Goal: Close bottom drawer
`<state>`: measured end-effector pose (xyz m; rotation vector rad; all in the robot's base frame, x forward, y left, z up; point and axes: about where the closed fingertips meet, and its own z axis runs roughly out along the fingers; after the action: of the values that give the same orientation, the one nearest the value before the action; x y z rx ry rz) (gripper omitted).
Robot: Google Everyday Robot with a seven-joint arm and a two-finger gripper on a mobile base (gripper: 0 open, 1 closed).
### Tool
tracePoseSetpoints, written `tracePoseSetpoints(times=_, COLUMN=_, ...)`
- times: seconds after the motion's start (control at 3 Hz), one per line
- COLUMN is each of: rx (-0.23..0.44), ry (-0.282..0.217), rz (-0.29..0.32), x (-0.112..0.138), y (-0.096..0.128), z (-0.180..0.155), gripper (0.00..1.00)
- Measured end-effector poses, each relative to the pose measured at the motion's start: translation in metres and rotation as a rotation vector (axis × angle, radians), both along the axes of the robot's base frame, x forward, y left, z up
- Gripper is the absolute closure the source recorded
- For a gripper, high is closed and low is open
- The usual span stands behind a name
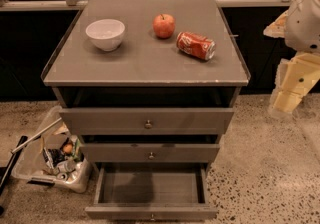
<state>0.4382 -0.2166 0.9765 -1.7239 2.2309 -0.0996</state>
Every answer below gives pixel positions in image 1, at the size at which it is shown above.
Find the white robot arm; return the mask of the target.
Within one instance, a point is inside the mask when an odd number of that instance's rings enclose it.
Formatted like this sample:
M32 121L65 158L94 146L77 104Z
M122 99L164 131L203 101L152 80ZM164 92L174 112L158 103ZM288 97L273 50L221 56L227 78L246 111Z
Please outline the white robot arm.
M269 113L290 115L320 80L320 0L293 0L263 34L283 38L296 54L277 67Z

